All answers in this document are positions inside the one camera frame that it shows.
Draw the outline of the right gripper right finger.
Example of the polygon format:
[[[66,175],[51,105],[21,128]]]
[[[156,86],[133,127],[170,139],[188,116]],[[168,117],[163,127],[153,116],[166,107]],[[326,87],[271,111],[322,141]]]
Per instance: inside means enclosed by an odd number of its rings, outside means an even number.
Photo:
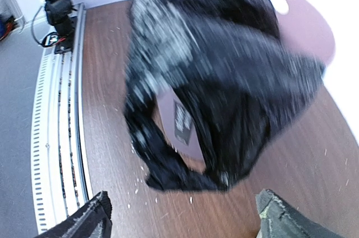
[[[258,237],[341,237],[304,216],[271,189],[262,189],[255,200],[260,217]]]

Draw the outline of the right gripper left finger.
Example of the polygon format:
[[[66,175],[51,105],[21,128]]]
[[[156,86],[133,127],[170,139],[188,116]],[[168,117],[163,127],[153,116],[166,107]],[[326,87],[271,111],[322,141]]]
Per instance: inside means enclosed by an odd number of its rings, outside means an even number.
[[[36,238],[110,238],[112,203],[107,191],[97,193],[73,215]]]

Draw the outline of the black plastic trash bag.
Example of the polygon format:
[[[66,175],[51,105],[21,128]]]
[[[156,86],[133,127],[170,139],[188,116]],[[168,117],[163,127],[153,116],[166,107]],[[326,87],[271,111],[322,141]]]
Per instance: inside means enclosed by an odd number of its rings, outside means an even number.
[[[130,24],[124,116],[156,190],[229,190],[323,83],[321,61],[282,43],[270,0],[132,0]],[[194,121],[202,173],[153,120],[168,89]]]

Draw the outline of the mauve plastic trash bin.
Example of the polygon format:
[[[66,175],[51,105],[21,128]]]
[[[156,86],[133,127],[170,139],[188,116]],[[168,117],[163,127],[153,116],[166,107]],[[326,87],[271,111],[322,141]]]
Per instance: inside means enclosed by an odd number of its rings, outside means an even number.
[[[282,42],[292,50],[311,53],[326,65],[335,55],[333,32],[322,14],[307,0],[271,0]],[[165,136],[172,148],[203,161],[194,120],[176,96],[167,90],[157,97]]]

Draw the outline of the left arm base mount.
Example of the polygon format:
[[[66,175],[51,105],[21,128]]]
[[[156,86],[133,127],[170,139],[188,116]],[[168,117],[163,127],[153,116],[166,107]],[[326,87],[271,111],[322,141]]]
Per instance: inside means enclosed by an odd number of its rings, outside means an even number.
[[[40,45],[43,48],[55,47],[54,54],[72,52],[77,17],[67,17],[64,22],[54,26],[55,31],[48,33]]]

